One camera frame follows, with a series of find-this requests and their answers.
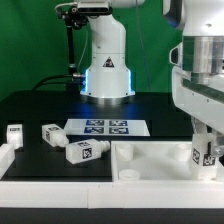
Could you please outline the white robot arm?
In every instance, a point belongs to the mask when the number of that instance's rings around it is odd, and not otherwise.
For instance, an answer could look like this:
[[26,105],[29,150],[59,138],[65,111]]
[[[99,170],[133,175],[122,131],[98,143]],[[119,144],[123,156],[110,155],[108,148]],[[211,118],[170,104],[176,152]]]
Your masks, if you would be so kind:
[[[192,117],[194,143],[212,139],[205,152],[224,155],[224,0],[162,0],[162,14],[182,31],[182,42],[170,51],[172,97],[176,107]],[[92,30],[92,63],[81,93],[98,102],[134,94],[125,65],[126,31],[109,10],[138,7],[145,0],[86,0]]]

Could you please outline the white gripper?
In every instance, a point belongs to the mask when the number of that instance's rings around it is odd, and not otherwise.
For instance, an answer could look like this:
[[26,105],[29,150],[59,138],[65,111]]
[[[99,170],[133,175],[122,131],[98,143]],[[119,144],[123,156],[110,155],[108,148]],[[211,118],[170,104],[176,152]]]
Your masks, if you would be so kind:
[[[205,135],[207,126],[224,134],[224,74],[213,76],[209,85],[195,84],[182,66],[182,43],[169,53],[172,68],[172,98],[176,107],[189,114],[195,135]],[[224,156],[224,136],[208,134],[208,154]]]

